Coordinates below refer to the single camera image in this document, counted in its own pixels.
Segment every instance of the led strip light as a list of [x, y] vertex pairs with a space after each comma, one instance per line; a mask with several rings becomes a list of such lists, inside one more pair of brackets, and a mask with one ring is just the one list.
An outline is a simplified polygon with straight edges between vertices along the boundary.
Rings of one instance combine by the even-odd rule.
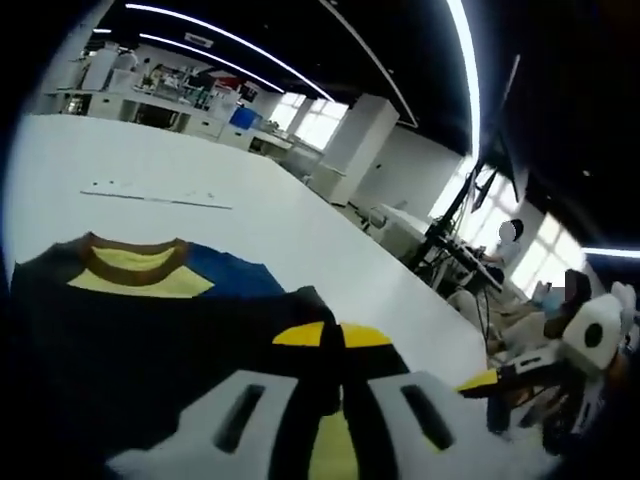
[[384, 68], [384, 66], [382, 65], [382, 62], [380, 60], [378, 60], [378, 57], [376, 56], [376, 54], [373, 53], [373, 50], [371, 50], [369, 45], [366, 44], [366, 42], [360, 36], [360, 34], [356, 31], [356, 29], [353, 28], [353, 26], [351, 26], [351, 24], [349, 22], [347, 22], [347, 20], [340, 14], [340, 12], [338, 12], [334, 8], [333, 5], [331, 5], [329, 2], [327, 2], [327, 0], [318, 0], [318, 1], [322, 4], [322, 6], [324, 8], [326, 8], [331, 13], [331, 15], [336, 17], [336, 20], [338, 20], [342, 24], [342, 26], [347, 29], [347, 31], [351, 34], [351, 36], [356, 39], [356, 41], [360, 44], [362, 49], [367, 53], [367, 55], [369, 55], [369, 58], [371, 58], [371, 60], [373, 60], [373, 63], [376, 64], [376, 67], [378, 67], [378, 70], [380, 70], [380, 73], [382, 73], [384, 78], [387, 79], [387, 82], [389, 82], [389, 85], [391, 85], [391, 88], [393, 89], [395, 94], [398, 96], [398, 100], [400, 100], [400, 103], [402, 103], [402, 106], [404, 107], [405, 111], [407, 112], [407, 115], [409, 115], [409, 118], [411, 119], [411, 122], [399, 121], [398, 123], [406, 124], [406, 125], [409, 125], [409, 126], [414, 127], [414, 128], [417, 127], [418, 126], [418, 121], [416, 120], [416, 117], [413, 115], [413, 112], [411, 111], [411, 108], [409, 108], [409, 104], [407, 103], [407, 101], [402, 96], [402, 93], [400, 92], [400, 89], [398, 88], [396, 83], [393, 81], [393, 78], [391, 78], [391, 75], [389, 74], [387, 69]]
[[478, 81], [478, 68], [476, 55], [473, 51], [471, 30], [460, 0], [447, 0], [449, 10], [453, 16], [453, 23], [458, 32], [464, 69], [467, 73], [467, 86], [469, 88], [469, 104], [471, 108], [471, 157], [474, 160], [480, 155], [480, 84]]
[[615, 248], [583, 248], [586, 255], [605, 255], [607, 257], [640, 258], [640, 250], [618, 250]]
[[270, 86], [274, 90], [277, 90], [280, 93], [284, 93], [283, 89], [281, 89], [280, 87], [274, 85], [273, 83], [265, 80], [264, 78], [259, 77], [255, 73], [251, 73], [249, 70], [245, 70], [244, 68], [239, 67], [235, 63], [228, 62], [227, 60], [223, 60], [220, 57], [216, 57], [215, 55], [211, 55], [210, 53], [203, 52], [202, 50], [198, 50], [197, 48], [193, 48], [193, 47], [190, 47], [188, 45], [183, 45], [182, 43], [174, 42], [172, 40], [167, 40], [166, 38], [155, 37], [153, 35], [147, 35], [146, 33], [141, 33], [140, 34], [140, 38], [146, 38], [146, 39], [149, 39], [149, 40], [155, 40], [156, 42], [166, 43], [168, 45], [173, 45], [174, 47], [184, 48], [185, 50], [190, 50], [190, 51], [192, 51], [194, 53], [199, 53], [200, 55], [204, 55], [205, 57], [211, 58], [212, 60], [215, 60], [217, 62], [223, 63], [225, 65], [228, 65], [228, 66], [232, 67], [232, 68], [235, 68], [239, 72], [242, 72], [245, 75], [248, 75], [251, 78], [254, 78], [254, 79], [264, 83], [265, 85]]
[[294, 74], [296, 77], [298, 77], [300, 80], [302, 80], [303, 82], [305, 82], [307, 85], [309, 85], [311, 88], [313, 88], [314, 90], [316, 90], [318, 93], [320, 93], [320, 95], [322, 95], [323, 97], [325, 97], [327, 100], [331, 101], [331, 102], [335, 102], [335, 100], [331, 97], [331, 95], [329, 95], [327, 92], [325, 92], [324, 90], [322, 90], [319, 86], [317, 86], [315, 83], [313, 83], [311, 80], [309, 80], [308, 78], [306, 78], [304, 75], [302, 75], [300, 72], [294, 70], [292, 67], [290, 67], [289, 65], [287, 65], [286, 63], [284, 63], [281, 60], [278, 60], [276, 57], [274, 57], [273, 55], [271, 55], [270, 53], [264, 51], [263, 49], [261, 49], [260, 47], [254, 45], [253, 43], [250, 43], [246, 40], [244, 40], [243, 38], [238, 37], [237, 35], [234, 35], [233, 33], [227, 32], [226, 30], [223, 30], [219, 27], [216, 27], [214, 25], [211, 25], [210, 23], [206, 23], [203, 22], [202, 20], [198, 20], [197, 18], [193, 18], [193, 17], [189, 17], [187, 15], [183, 15], [181, 13], [177, 13], [177, 12], [172, 12], [171, 10], [166, 10], [164, 8], [157, 8], [157, 7], [150, 7], [148, 5], [139, 5], [136, 3], [127, 3], [125, 5], [126, 8], [132, 9], [132, 10], [142, 10], [145, 12], [153, 12], [153, 13], [159, 13], [161, 15], [168, 15], [170, 17], [174, 17], [174, 18], [179, 18], [180, 20], [185, 20], [187, 22], [191, 22], [194, 23], [196, 25], [199, 25], [201, 27], [204, 28], [208, 28], [209, 30], [213, 30], [214, 32], [217, 32], [221, 35], [224, 35], [227, 38], [230, 38], [231, 40], [234, 40], [238, 43], [241, 43], [242, 45], [244, 45], [245, 47], [249, 47], [250, 49], [252, 49], [255, 52], [258, 52], [259, 54], [267, 57], [269, 60], [271, 60], [272, 62], [277, 63], [278, 65], [280, 65], [282, 68], [284, 68], [285, 70], [287, 70], [288, 72]]

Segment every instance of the blue fabric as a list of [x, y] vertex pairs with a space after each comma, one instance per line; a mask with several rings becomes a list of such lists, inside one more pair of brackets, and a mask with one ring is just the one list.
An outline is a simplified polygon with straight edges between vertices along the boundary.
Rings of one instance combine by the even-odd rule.
[[255, 298], [285, 293], [264, 265], [195, 243], [189, 244], [185, 266], [213, 283], [201, 296]]
[[542, 299], [540, 308], [542, 308], [542, 311], [547, 318], [553, 318], [558, 315], [563, 302], [563, 292], [551, 291]]

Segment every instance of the window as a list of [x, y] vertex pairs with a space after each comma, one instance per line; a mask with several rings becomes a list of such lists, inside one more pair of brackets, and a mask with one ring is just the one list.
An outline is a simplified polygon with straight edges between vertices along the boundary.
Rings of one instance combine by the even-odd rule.
[[[473, 170], [474, 165], [475, 162], [471, 157], [467, 157], [462, 161], [431, 209], [429, 214], [431, 218], [444, 215], [464, 185], [465, 179]], [[484, 185], [492, 174], [492, 169], [483, 168], [478, 175], [476, 183]], [[470, 205], [465, 209], [465, 216], [458, 235], [473, 246], [486, 246], [487, 253], [491, 254], [500, 240], [498, 236], [500, 224], [513, 218], [513, 214], [517, 209], [518, 202], [516, 202], [511, 182], [498, 174], [491, 184], [487, 198], [482, 203], [482, 206], [473, 213], [470, 213]]]
[[278, 106], [275, 108], [269, 120], [276, 122], [281, 130], [286, 130], [291, 125], [300, 105], [306, 97], [297, 93], [285, 93]]
[[564, 287], [564, 272], [582, 270], [585, 255], [578, 242], [551, 215], [545, 217], [529, 250], [511, 280], [531, 296], [538, 281]]
[[296, 135], [314, 147], [324, 150], [348, 108], [341, 103], [316, 100], [302, 120]]

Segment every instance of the white table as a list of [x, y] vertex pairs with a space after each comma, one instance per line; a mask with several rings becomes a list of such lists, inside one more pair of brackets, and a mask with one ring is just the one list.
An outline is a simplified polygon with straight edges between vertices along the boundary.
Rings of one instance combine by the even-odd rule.
[[[233, 209], [79, 193], [109, 179], [212, 191]], [[87, 231], [134, 243], [180, 237], [264, 263], [287, 290], [315, 286], [339, 321], [380, 329], [414, 370], [455, 386], [486, 368], [482, 336], [469, 322], [267, 158], [142, 125], [28, 116], [6, 185], [11, 270]]]
[[457, 240], [455, 238], [450, 237], [449, 241], [454, 244], [454, 246], [455, 246], [454, 248], [456, 248], [458, 250], [458, 252], [460, 252], [462, 255], [464, 255], [464, 257], [467, 259], [468, 262], [471, 262], [471, 263], [474, 264], [475, 270], [477, 270], [480, 273], [482, 273], [484, 275], [484, 277], [487, 279], [487, 281], [489, 282], [489, 284], [493, 288], [495, 288], [498, 292], [502, 292], [502, 285], [500, 285], [493, 278], [493, 276], [487, 270], [487, 267], [485, 267], [482, 264], [482, 262], [480, 260], [478, 260], [478, 258], [475, 257], [465, 245], [462, 244], [462, 242], [460, 242], [460, 240]]
[[390, 207], [389, 205], [381, 204], [380, 211], [384, 213], [391, 221], [401, 224], [404, 229], [409, 232], [417, 241], [422, 243], [424, 241], [424, 235], [431, 226], [431, 222], [425, 222], [413, 215], [408, 214], [397, 208]]
[[195, 115], [200, 117], [207, 116], [207, 112], [197, 109], [192, 105], [186, 103], [180, 103], [177, 101], [166, 100], [164, 98], [152, 95], [151, 93], [142, 93], [135, 90], [127, 92], [122, 91], [97, 91], [97, 90], [78, 90], [78, 89], [61, 89], [51, 92], [48, 95], [92, 95], [96, 97], [106, 97], [119, 100], [125, 100], [134, 103], [140, 103], [145, 105], [151, 105], [154, 107], [164, 108], [176, 113], [185, 115]]

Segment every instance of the black ceiling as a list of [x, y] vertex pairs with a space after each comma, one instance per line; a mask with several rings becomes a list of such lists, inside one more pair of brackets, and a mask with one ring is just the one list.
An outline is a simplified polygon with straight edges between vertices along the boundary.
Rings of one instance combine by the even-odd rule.
[[[138, 33], [147, 33], [185, 43], [184, 34], [194, 33], [215, 42], [212, 53], [284, 90], [319, 96], [283, 68], [219, 34], [179, 19], [127, 10], [124, 3], [118, 2], [100, 24], [112, 29], [117, 40], [135, 42]], [[139, 3], [196, 17], [249, 40], [337, 101], [353, 103], [363, 92], [384, 96], [394, 103], [401, 120], [410, 120], [374, 62], [319, 0]], [[447, 1], [331, 3], [392, 72], [418, 119], [416, 131], [460, 154], [469, 152], [465, 66]], [[490, 136], [498, 120], [509, 124], [510, 154], [532, 170], [529, 199], [555, 214], [580, 241], [640, 243], [640, 223], [621, 214], [633, 211], [637, 176], [638, 2], [462, 3], [477, 62], [483, 138]], [[518, 54], [516, 80], [498, 116]], [[584, 176], [584, 170], [592, 175]], [[618, 262], [599, 265], [599, 272], [605, 282], [621, 275], [640, 279], [629, 265], [620, 270]]]

